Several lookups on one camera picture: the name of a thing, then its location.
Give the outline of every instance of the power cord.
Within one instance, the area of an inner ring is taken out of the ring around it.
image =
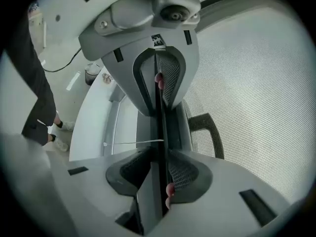
[[[58,70],[53,70],[53,71],[51,71],[51,70],[46,70],[45,68],[43,68],[44,71],[49,72],[49,73],[55,73],[55,72],[61,71],[62,69],[64,69],[65,67],[67,67],[69,64],[72,63],[72,61],[74,60],[74,58],[76,57],[76,55],[77,55],[80,51],[81,51],[81,48],[78,49],[78,51],[74,54],[74,56],[71,58],[70,62],[69,62],[66,66],[64,66],[64,67],[62,67],[62,68],[60,68],[60,69],[58,69]]]

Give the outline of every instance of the shoe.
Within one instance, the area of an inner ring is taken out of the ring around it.
[[[58,148],[62,152],[66,152],[69,148],[69,146],[58,137],[55,138],[53,143],[55,147]]]
[[[60,130],[73,131],[74,127],[75,127],[75,122],[63,121],[63,126],[60,128]]]

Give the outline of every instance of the white string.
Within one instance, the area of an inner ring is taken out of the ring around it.
[[[106,143],[103,142],[103,146],[108,146],[108,145],[121,145],[121,144],[136,144],[136,143],[147,143],[147,142],[159,142],[159,141],[163,141],[163,140],[147,140],[147,141],[137,141],[137,142],[125,142],[125,143]]]

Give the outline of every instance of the black shorts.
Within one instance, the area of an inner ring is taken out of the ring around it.
[[[31,40],[27,14],[21,19],[6,46],[6,51],[20,76],[38,97],[24,125],[22,134],[41,145],[45,145],[48,140],[47,126],[53,125],[56,106],[44,69]]]

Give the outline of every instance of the rectangular cutout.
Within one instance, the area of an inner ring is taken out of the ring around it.
[[[268,207],[268,205],[258,196],[254,190],[239,192],[239,194],[261,227],[265,226],[274,218],[276,218],[277,215]]]
[[[114,55],[115,55],[115,58],[117,59],[117,62],[121,62],[121,61],[124,60],[124,59],[123,59],[123,55],[122,55],[122,53],[121,53],[121,51],[120,51],[119,48],[115,49],[115,50],[113,51],[113,53],[114,53]]]
[[[184,32],[184,36],[186,37],[186,41],[187,41],[187,45],[191,45],[192,44],[192,39],[191,39],[191,34],[189,30],[185,30]]]
[[[72,176],[72,175],[77,175],[81,172],[85,172],[89,169],[87,169],[86,167],[78,167],[78,168],[73,168],[73,169],[69,169],[68,173]]]

